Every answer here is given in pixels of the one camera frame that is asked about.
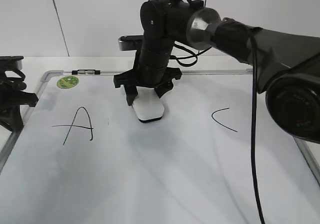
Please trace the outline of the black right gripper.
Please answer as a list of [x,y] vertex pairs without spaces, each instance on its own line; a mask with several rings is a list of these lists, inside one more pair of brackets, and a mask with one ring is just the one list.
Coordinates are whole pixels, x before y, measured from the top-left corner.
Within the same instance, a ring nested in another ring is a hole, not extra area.
[[160,99],[164,94],[174,88],[172,80],[180,80],[181,77],[182,72],[179,68],[167,67],[161,80],[156,84],[150,84],[143,81],[138,76],[135,69],[130,69],[123,73],[114,75],[113,83],[115,88],[120,88],[123,85],[127,105],[132,106],[134,100],[138,96],[137,87],[155,88],[154,91]]

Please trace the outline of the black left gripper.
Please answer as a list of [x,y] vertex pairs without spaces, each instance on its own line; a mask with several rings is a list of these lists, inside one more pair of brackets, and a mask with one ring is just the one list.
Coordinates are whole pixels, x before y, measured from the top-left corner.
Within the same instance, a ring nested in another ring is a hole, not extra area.
[[10,132],[19,132],[24,127],[21,106],[35,107],[39,99],[35,93],[24,91],[26,76],[20,70],[13,72],[18,76],[0,73],[0,125]]

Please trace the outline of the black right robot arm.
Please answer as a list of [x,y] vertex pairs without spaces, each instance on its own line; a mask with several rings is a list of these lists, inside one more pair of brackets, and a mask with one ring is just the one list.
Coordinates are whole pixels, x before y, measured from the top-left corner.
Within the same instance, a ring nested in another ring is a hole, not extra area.
[[215,48],[253,67],[253,92],[265,94],[274,122],[293,137],[320,141],[320,39],[220,18],[201,0],[149,0],[140,8],[142,35],[119,38],[120,49],[135,51],[132,69],[113,78],[128,105],[137,87],[163,96],[182,72],[168,66],[173,48],[205,52]]

